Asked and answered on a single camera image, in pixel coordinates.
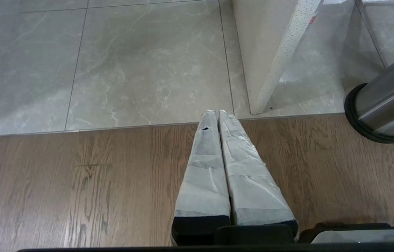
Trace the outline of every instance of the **marble tile floor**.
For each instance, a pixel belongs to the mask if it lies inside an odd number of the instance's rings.
[[[230,0],[0,0],[0,135],[342,112],[384,70],[353,0],[325,1],[250,115]]]
[[[394,63],[394,0],[356,0],[385,67]]]

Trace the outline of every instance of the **wooden floor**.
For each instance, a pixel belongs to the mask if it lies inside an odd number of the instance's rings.
[[[394,145],[344,115],[244,121],[300,229],[394,225]],[[195,124],[0,137],[0,251],[170,245]]]

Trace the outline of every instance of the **black rubber ring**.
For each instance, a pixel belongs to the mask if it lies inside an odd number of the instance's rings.
[[[358,120],[358,114],[355,108],[355,98],[357,97],[357,94],[360,92],[360,89],[366,86],[366,84],[368,83],[363,83],[355,87],[346,96],[346,99],[344,100],[344,113],[346,114],[346,118],[348,119],[352,127],[355,129],[355,131],[357,131],[367,139],[374,142],[380,142],[381,144],[387,144],[387,143],[394,144],[394,136],[376,134],[371,128],[369,128],[369,126]]]

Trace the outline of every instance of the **black base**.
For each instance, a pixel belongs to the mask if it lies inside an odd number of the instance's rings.
[[[294,244],[295,236],[287,224],[224,226],[214,232],[212,245]]]
[[[172,242],[176,246],[213,245],[214,231],[230,224],[226,215],[174,217]]]
[[[346,118],[348,119],[352,127],[367,139],[374,142],[380,142],[381,144],[394,144],[394,136],[376,134],[366,124],[358,120],[358,114],[355,108],[355,98],[357,97],[358,92],[360,92],[360,89],[366,86],[366,84],[368,83],[363,83],[355,87],[346,96],[346,100],[344,101],[344,113],[346,114]]]

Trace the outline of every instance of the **white plastic part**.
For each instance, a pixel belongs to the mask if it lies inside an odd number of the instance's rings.
[[[235,225],[266,225],[295,217],[235,116],[221,110],[219,130]]]
[[[394,229],[323,231],[312,244],[339,243],[391,243],[394,242]]]
[[[216,112],[203,114],[175,203],[175,217],[230,216]]]

